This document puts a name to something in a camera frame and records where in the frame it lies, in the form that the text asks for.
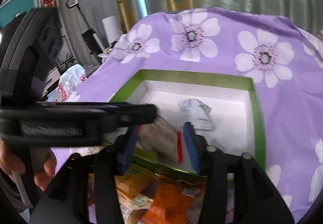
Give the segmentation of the orange snack packet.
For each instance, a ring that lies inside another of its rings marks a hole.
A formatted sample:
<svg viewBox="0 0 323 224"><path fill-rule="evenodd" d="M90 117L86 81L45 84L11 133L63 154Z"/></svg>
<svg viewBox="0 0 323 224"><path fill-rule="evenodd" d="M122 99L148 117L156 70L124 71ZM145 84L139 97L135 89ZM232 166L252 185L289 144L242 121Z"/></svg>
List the orange snack packet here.
<svg viewBox="0 0 323 224"><path fill-rule="evenodd" d="M198 223L206 182L187 182L159 176L153 204L141 223Z"/></svg>

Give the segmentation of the beige cracker packet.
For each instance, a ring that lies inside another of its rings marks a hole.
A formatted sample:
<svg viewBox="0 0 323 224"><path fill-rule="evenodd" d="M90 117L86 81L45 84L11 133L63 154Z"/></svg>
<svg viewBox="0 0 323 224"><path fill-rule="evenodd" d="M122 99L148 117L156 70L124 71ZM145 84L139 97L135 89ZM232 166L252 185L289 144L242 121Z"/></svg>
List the beige cracker packet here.
<svg viewBox="0 0 323 224"><path fill-rule="evenodd" d="M144 147L172 163L183 161L182 134L163 118L157 117L153 123L141 125L138 133Z"/></svg>

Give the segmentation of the white grey snack packet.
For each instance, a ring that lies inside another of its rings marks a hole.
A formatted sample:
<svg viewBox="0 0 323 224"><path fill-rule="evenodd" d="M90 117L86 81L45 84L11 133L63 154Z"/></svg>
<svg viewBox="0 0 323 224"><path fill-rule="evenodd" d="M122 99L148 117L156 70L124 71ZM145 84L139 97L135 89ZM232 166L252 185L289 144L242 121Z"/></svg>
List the white grey snack packet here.
<svg viewBox="0 0 323 224"><path fill-rule="evenodd" d="M202 101L196 98L184 99L178 102L178 107L185 121L190 122L194 129L214 130L214 123L210 116L211 108Z"/></svg>

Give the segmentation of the yellow snack packet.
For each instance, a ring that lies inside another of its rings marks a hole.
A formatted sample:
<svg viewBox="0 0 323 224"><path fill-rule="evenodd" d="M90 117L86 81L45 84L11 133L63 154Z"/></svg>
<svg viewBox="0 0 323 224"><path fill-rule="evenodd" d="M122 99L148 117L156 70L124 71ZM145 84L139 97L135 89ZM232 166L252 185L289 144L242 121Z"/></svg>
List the yellow snack packet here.
<svg viewBox="0 0 323 224"><path fill-rule="evenodd" d="M153 199L142 192L156 181L155 174L135 163L130 163L128 170L115 176L118 200L123 215L130 215L134 210L148 209Z"/></svg>

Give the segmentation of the white plastic bag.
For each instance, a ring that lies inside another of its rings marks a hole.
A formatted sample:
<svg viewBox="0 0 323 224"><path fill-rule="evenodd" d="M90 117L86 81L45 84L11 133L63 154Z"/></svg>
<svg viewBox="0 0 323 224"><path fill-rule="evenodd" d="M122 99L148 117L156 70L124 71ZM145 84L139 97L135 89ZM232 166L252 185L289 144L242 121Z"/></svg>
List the white plastic bag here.
<svg viewBox="0 0 323 224"><path fill-rule="evenodd" d="M80 64L76 64L67 69L60 77L58 86L48 94L47 102L65 102L69 98L77 101L76 88L86 80L86 71Z"/></svg>

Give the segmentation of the green cardboard box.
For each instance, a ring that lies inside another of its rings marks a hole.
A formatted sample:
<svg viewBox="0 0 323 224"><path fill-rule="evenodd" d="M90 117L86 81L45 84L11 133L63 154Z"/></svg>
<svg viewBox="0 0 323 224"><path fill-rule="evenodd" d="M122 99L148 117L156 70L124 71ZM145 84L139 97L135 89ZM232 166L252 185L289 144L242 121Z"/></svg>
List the green cardboard box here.
<svg viewBox="0 0 323 224"><path fill-rule="evenodd" d="M161 118L178 131L189 121L208 144L231 155L249 152L265 169L263 116L250 78L140 70L110 101L154 104Z"/></svg>

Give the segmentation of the purple floral tablecloth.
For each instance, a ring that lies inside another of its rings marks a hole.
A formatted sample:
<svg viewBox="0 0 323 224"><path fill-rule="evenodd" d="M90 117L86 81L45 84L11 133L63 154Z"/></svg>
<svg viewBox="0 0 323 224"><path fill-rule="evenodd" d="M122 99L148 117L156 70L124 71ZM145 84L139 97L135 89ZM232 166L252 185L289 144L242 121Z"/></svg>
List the purple floral tablecloth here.
<svg viewBox="0 0 323 224"><path fill-rule="evenodd" d="M197 8L144 17L67 96L107 102L141 69L251 78L267 167L296 221L322 190L322 42L281 16Z"/></svg>

